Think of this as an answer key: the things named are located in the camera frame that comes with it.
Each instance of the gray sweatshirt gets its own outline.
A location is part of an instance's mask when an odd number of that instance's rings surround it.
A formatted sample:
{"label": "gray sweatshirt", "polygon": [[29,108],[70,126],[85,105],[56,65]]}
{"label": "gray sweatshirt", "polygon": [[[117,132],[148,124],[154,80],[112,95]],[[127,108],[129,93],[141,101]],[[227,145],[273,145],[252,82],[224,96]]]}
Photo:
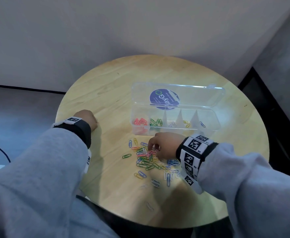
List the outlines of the gray sweatshirt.
{"label": "gray sweatshirt", "polygon": [[[53,128],[0,169],[0,237],[117,237],[75,199],[86,160],[79,137]],[[198,183],[226,202],[236,237],[290,237],[290,176],[260,154],[238,157],[219,144]]]}

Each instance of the purple sticker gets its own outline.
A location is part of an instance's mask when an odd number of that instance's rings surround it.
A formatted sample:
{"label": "purple sticker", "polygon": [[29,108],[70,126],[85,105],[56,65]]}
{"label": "purple sticker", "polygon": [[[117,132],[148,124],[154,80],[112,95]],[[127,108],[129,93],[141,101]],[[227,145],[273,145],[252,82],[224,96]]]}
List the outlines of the purple sticker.
{"label": "purple sticker", "polygon": [[180,101],[175,92],[164,88],[152,91],[149,100],[151,105],[162,110],[174,109],[173,107],[177,107]]}

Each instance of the wooden table top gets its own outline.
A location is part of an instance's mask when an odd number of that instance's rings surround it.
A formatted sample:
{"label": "wooden table top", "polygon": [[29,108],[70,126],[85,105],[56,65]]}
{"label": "wooden table top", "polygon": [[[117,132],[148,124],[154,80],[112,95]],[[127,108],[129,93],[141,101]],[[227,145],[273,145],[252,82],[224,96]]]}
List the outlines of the wooden table top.
{"label": "wooden table top", "polygon": [[[99,127],[92,133],[92,158],[80,189],[95,204],[133,222],[162,228],[189,228],[209,224],[228,216],[225,202],[203,192],[197,195],[182,179],[173,179],[167,187],[163,170],[136,166],[136,156],[128,141],[148,142],[151,136],[135,136],[129,122],[131,85],[139,81],[183,85],[223,87],[226,95],[212,108],[221,129],[211,137],[214,141],[234,145],[237,155],[261,153],[269,158],[269,143],[265,126],[249,99],[230,81],[216,72],[187,60],[139,55],[104,63],[79,78],[65,94],[58,108],[56,121],[75,112],[91,110]],[[140,180],[139,170],[147,174]],[[160,188],[150,184],[154,178]],[[154,208],[151,211],[146,203]]]}

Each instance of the white wall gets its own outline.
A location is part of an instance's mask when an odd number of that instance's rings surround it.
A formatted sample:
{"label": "white wall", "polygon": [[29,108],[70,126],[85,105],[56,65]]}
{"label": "white wall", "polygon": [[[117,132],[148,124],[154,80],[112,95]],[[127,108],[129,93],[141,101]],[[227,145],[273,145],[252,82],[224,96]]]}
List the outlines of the white wall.
{"label": "white wall", "polygon": [[290,0],[0,0],[0,85],[67,91],[135,54],[200,63],[238,84]]}

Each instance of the person's right hand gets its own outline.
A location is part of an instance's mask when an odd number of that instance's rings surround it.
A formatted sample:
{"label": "person's right hand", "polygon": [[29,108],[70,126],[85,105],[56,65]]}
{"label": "person's right hand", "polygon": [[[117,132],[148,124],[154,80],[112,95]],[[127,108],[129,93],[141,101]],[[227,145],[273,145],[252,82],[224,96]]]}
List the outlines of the person's right hand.
{"label": "person's right hand", "polygon": [[185,138],[183,135],[171,132],[156,133],[155,137],[152,137],[148,141],[148,150],[152,150],[153,146],[155,149],[160,147],[160,151],[156,153],[157,158],[166,160],[175,159],[177,148]]}

